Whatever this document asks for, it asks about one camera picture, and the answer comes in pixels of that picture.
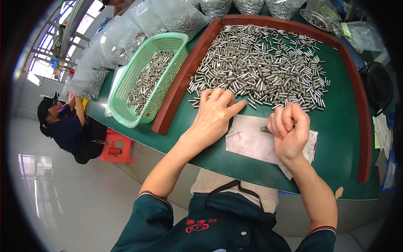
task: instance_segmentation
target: green plastic basket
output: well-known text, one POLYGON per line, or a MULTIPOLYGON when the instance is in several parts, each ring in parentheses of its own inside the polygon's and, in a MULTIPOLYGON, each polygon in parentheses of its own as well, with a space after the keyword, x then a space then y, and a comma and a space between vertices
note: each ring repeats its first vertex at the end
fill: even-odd
POLYGON ((152 36, 142 44, 112 91, 109 109, 116 121, 128 128, 134 128, 139 123, 150 123, 154 120, 172 81, 188 55, 186 49, 188 40, 189 37, 186 34, 172 32, 152 36), (176 54, 162 74, 140 115, 137 116, 133 106, 127 107, 129 92, 133 90, 140 72, 149 63, 153 54, 162 50, 173 50, 176 54))

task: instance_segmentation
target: beige pants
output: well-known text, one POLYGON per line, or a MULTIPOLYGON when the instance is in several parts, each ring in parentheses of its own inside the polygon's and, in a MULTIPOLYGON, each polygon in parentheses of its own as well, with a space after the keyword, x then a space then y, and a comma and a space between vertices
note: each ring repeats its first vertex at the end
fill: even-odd
MULTIPOLYGON (((190 189, 190 193, 193 195, 195 192, 200 193, 210 193, 212 190, 225 185, 229 182, 234 180, 233 178, 214 173, 212 171, 208 171, 205 169, 200 169, 199 175, 197 176, 196 182, 193 184, 192 188, 190 189)), ((248 182, 241 181, 241 187, 245 189, 249 189, 254 191, 259 195, 260 201, 262 202, 264 212, 274 213, 276 211, 276 206, 278 204, 278 196, 277 190, 271 189, 268 187, 264 187, 261 185, 255 185, 248 182)), ((237 194, 243 195, 249 201, 255 203, 256 205, 260 206, 259 199, 241 192, 238 187, 233 187, 222 192, 234 192, 237 194)))

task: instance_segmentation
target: red plastic stool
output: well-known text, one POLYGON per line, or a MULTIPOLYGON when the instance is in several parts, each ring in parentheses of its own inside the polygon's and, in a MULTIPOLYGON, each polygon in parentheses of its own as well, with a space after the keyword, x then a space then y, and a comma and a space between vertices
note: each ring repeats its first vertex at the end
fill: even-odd
POLYGON ((124 135, 114 131, 113 129, 107 129, 105 138, 105 143, 107 144, 104 145, 104 149, 102 150, 100 159, 106 162, 134 163, 136 159, 129 158, 131 142, 133 142, 132 139, 125 137, 124 135), (123 150, 120 148, 115 148, 115 141, 122 141, 123 150))

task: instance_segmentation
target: green table surface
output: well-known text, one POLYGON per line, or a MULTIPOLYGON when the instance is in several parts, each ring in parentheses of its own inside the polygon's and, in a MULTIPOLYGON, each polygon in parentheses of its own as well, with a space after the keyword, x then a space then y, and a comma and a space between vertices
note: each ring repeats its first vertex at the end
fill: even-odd
MULTIPOLYGON (((187 44, 189 52, 202 32, 187 44)), ((322 66, 327 72, 327 78, 332 82, 328 88, 329 92, 324 97, 325 111, 309 113, 310 129, 319 132, 312 166, 333 192, 339 187, 344 188, 340 199, 377 199, 380 187, 375 184, 373 169, 371 169, 370 179, 367 183, 356 182, 360 152, 358 112, 351 81, 343 61, 337 51, 326 45, 321 46, 318 55, 325 60, 322 66)), ((88 102, 85 113, 136 142, 167 153, 194 121, 197 109, 192 108, 188 102, 194 95, 185 94, 167 135, 151 131, 152 123, 140 123, 134 129, 129 129, 119 124, 113 117, 104 116, 113 74, 114 71, 109 73, 99 97, 88 102)), ((272 112, 270 107, 266 106, 259 106, 257 110, 246 106, 240 114, 268 118, 272 112)), ((378 154, 379 149, 373 149, 372 167, 378 154)), ((189 163, 242 181, 285 192, 299 193, 294 180, 289 181, 277 165, 226 152, 225 136, 202 151, 189 163)))

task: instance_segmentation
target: metal tray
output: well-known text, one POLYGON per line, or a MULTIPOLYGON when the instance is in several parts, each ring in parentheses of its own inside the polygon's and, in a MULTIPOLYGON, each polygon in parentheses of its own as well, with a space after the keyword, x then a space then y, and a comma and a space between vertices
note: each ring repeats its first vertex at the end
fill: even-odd
POLYGON ((307 10, 307 9, 301 9, 301 10, 299 11, 299 13, 301 14, 301 17, 303 17, 303 19, 305 19, 305 20, 306 20, 308 23, 310 23, 312 26, 315 26, 316 28, 321 29, 321 30, 323 30, 323 31, 327 31, 327 32, 332 32, 332 31, 333 31, 333 26, 332 26, 332 24, 330 24, 330 22, 327 21, 327 19, 324 18, 321 14, 316 13, 316 12, 314 12, 314 11, 312 11, 312 10, 307 10), (309 21, 303 16, 304 13, 306 13, 306 14, 308 14, 308 15, 311 15, 311 16, 314 16, 314 17, 317 17, 319 20, 321 20, 321 21, 326 25, 326 28, 327 28, 327 29, 322 29, 322 28, 320 28, 319 26, 316 26, 316 25, 314 25, 313 23, 309 22, 309 21))

